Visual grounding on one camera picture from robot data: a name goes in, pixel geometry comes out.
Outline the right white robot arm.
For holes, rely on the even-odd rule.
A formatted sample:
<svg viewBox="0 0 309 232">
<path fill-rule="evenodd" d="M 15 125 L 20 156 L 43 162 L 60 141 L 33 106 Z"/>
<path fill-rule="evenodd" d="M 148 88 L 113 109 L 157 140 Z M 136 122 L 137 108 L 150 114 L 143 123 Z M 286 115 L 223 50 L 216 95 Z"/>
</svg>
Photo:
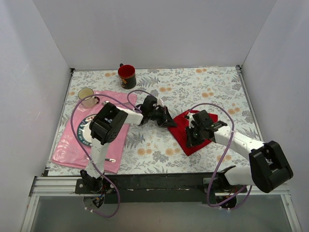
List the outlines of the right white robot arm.
<svg viewBox="0 0 309 232">
<path fill-rule="evenodd" d="M 266 143 L 234 132 L 226 123 L 214 122 L 205 110 L 188 113 L 185 118 L 189 122 L 185 128 L 188 147 L 211 140 L 232 149 L 249 161 L 248 167 L 231 166 L 216 174 L 215 183 L 222 191 L 229 192 L 236 185 L 252 185 L 269 193 L 294 176 L 277 142 Z"/>
</svg>

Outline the red cloth napkin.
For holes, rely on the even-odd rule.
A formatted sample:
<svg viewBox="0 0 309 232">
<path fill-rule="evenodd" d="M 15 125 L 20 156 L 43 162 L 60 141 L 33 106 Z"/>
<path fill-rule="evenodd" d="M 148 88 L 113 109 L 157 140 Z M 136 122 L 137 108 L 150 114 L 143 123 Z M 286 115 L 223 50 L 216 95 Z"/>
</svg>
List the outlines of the red cloth napkin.
<svg viewBox="0 0 309 232">
<path fill-rule="evenodd" d="M 196 138 L 189 138 L 189 130 L 186 128 L 189 127 L 189 120 L 187 116 L 189 114 L 189 110 L 181 113 L 180 115 L 174 118 L 174 122 L 177 124 L 177 127 L 169 127 L 169 132 L 176 139 L 178 144 L 181 146 L 182 150 L 186 154 L 186 156 L 190 156 L 196 151 L 199 151 L 203 147 L 212 143 L 212 140 L 206 139 L 203 141 L 199 141 Z"/>
</svg>

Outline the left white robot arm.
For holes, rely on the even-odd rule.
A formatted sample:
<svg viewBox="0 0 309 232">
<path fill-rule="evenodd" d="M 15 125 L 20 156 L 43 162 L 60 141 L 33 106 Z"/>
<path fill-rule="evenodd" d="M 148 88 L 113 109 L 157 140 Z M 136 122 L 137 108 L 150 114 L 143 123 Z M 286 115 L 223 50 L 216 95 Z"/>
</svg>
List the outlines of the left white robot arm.
<svg viewBox="0 0 309 232">
<path fill-rule="evenodd" d="M 84 186 L 92 193 L 102 190 L 101 175 L 104 173 L 104 162 L 108 148 L 120 133 L 124 124 L 143 125 L 149 120 L 157 122 L 164 128 L 176 127 L 169 114 L 168 108 L 162 99 L 148 95 L 142 104 L 138 105 L 138 112 L 124 109 L 108 102 L 99 113 L 91 120 L 91 153 L 88 155 L 89 163 L 81 170 Z"/>
</svg>

